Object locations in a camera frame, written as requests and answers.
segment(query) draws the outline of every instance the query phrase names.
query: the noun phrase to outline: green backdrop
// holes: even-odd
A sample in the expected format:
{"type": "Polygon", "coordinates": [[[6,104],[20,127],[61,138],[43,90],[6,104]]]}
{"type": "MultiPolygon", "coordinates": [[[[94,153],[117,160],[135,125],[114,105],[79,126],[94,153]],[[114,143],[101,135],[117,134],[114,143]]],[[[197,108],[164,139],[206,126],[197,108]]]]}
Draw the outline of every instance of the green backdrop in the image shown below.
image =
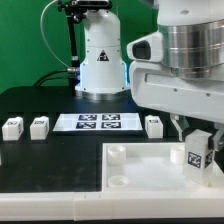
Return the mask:
{"type": "MultiPolygon", "coordinates": [[[[0,1],[0,93],[15,86],[31,86],[44,74],[64,68],[48,51],[40,32],[40,16],[52,0],[0,1]]],[[[112,11],[121,21],[123,60],[129,65],[129,42],[156,30],[157,11],[138,0],[113,0],[112,11]]],[[[70,48],[65,14],[56,4],[47,10],[44,29],[50,46],[65,63],[70,63],[70,48]]],[[[84,32],[76,25],[80,59],[85,57],[84,32]]],[[[51,81],[47,85],[65,85],[51,81]]]]}

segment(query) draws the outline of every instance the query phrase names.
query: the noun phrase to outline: white cube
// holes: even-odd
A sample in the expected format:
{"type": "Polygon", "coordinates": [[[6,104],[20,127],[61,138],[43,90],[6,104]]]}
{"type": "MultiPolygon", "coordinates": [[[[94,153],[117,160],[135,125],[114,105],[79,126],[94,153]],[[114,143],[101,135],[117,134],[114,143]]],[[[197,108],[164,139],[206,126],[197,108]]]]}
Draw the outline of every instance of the white cube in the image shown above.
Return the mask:
{"type": "Polygon", "coordinates": [[[163,138],[163,123],[158,116],[145,117],[145,130],[149,138],[163,138]]]}
{"type": "Polygon", "coordinates": [[[30,126],[31,140],[44,140],[49,132],[49,118],[37,117],[30,126]]]}
{"type": "Polygon", "coordinates": [[[23,118],[9,118],[2,126],[3,141],[16,141],[23,131],[23,118]]]}
{"type": "Polygon", "coordinates": [[[195,130],[185,140],[184,175],[198,184],[208,184],[215,152],[208,148],[211,133],[195,130]]]}

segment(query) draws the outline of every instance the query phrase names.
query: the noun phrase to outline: silver cylinder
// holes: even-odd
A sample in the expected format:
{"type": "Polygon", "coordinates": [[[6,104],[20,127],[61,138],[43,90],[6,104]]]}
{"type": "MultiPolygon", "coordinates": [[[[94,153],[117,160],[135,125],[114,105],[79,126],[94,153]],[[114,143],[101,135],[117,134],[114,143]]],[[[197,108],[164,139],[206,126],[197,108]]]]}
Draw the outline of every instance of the silver cylinder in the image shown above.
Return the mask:
{"type": "Polygon", "coordinates": [[[207,78],[224,63],[224,20],[189,26],[159,26],[164,36],[163,64],[182,78],[207,78]]]}

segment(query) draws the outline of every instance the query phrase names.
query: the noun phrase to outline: white platform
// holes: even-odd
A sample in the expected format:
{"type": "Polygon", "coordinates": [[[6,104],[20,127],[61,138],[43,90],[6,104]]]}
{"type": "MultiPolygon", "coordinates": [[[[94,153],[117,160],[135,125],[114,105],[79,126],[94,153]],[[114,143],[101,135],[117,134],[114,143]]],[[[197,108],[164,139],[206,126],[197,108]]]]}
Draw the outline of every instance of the white platform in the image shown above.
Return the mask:
{"type": "Polygon", "coordinates": [[[222,171],[214,164],[209,187],[189,183],[169,161],[175,144],[104,144],[101,192],[0,194],[0,221],[224,217],[222,171]],[[126,147],[124,164],[108,164],[111,145],[126,147]],[[109,187],[117,175],[127,179],[109,187]]]}

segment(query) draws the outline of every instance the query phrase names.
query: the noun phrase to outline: black table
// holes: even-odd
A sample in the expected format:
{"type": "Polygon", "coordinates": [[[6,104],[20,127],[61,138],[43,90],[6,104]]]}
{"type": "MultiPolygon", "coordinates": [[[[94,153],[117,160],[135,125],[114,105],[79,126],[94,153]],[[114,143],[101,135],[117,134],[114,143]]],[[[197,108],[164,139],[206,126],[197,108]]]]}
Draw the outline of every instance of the black table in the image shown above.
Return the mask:
{"type": "MultiPolygon", "coordinates": [[[[177,141],[169,114],[140,108],[131,97],[97,102],[72,96],[67,87],[17,87],[0,95],[0,105],[1,126],[10,117],[21,116],[24,119],[24,133],[18,141],[0,140],[0,193],[100,191],[103,143],[177,141]],[[139,113],[143,127],[144,116],[157,115],[164,124],[165,139],[149,140],[145,131],[53,132],[61,113],[139,113]],[[50,132],[44,141],[31,141],[29,126],[35,117],[40,116],[49,117],[50,132]]],[[[216,160],[223,168],[222,153],[217,155],[216,160]]],[[[223,221],[224,219],[156,219],[138,220],[138,223],[223,221]]],[[[107,222],[136,223],[137,220],[107,222]]]]}

